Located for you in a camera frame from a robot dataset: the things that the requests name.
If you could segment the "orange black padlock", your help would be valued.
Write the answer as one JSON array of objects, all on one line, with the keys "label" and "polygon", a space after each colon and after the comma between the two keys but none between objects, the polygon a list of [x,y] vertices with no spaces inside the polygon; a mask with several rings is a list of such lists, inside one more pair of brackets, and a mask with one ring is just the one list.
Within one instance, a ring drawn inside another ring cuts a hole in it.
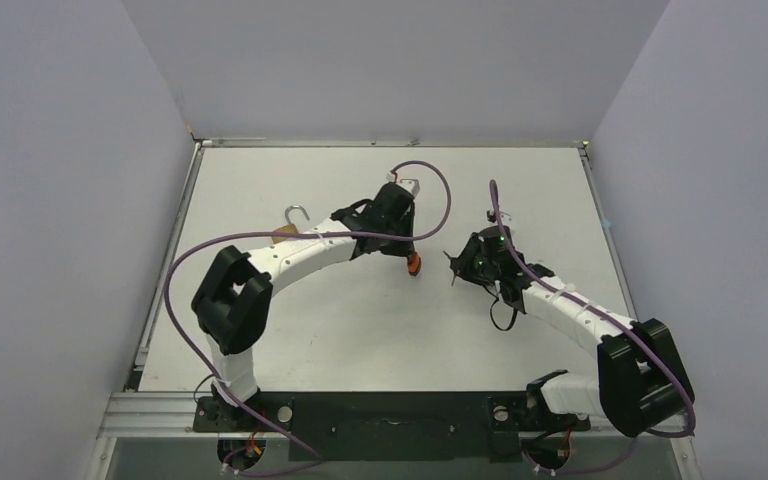
[{"label": "orange black padlock", "polygon": [[406,267],[408,274],[411,277],[416,277],[419,275],[422,268],[422,260],[417,252],[414,252],[407,257]]}]

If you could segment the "large brass padlock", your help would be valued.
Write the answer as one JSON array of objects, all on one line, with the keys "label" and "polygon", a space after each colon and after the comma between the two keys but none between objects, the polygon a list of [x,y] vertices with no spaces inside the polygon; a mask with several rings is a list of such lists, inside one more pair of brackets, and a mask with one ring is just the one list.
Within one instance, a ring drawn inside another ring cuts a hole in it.
[{"label": "large brass padlock", "polygon": [[287,234],[296,234],[299,232],[298,225],[293,221],[293,214],[300,213],[305,220],[309,220],[310,216],[307,210],[298,204],[289,205],[284,210],[284,224],[276,228],[271,235],[271,241],[273,244],[281,243],[288,239]]}]

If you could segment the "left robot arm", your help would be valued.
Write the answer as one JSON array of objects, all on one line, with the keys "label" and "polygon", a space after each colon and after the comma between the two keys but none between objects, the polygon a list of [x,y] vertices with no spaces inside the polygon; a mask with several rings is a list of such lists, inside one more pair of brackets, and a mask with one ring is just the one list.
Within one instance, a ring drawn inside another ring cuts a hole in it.
[{"label": "left robot arm", "polygon": [[273,296],[318,270],[366,254],[414,262],[418,256],[411,239],[418,193],[415,179],[388,182],[365,205],[335,211],[305,239],[246,252],[228,246],[216,254],[191,308],[219,373],[219,416],[232,429],[245,430],[257,420],[252,347],[266,329]]}]

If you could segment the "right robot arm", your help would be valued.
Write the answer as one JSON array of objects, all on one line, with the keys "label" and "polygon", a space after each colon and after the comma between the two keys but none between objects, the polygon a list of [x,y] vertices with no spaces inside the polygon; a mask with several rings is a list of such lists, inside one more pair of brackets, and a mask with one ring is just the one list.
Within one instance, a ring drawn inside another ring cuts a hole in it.
[{"label": "right robot arm", "polygon": [[575,292],[549,268],[509,250],[509,232],[491,226],[472,233],[449,259],[455,278],[482,287],[514,315],[553,327],[597,364],[594,376],[556,370],[531,381],[526,418],[548,427],[562,415],[597,416],[634,438],[690,414],[695,394],[667,326],[611,313]]}]

